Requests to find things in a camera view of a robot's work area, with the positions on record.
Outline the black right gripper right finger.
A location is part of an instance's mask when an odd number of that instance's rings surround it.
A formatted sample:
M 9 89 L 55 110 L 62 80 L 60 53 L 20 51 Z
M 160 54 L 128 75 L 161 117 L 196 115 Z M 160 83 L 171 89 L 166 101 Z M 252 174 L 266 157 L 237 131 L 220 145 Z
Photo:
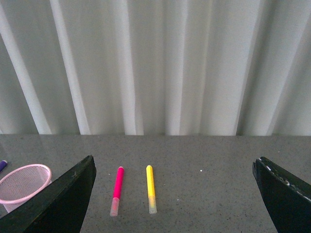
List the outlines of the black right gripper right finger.
M 258 158 L 252 169 L 276 230 L 279 233 L 309 233 L 311 185 L 265 157 Z

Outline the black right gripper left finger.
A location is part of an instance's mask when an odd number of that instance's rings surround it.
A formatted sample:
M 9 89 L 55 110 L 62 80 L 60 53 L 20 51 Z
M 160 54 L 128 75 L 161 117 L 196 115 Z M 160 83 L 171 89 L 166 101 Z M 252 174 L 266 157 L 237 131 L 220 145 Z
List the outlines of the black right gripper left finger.
M 78 233 L 96 178 L 93 156 L 74 167 L 0 220 L 2 233 Z

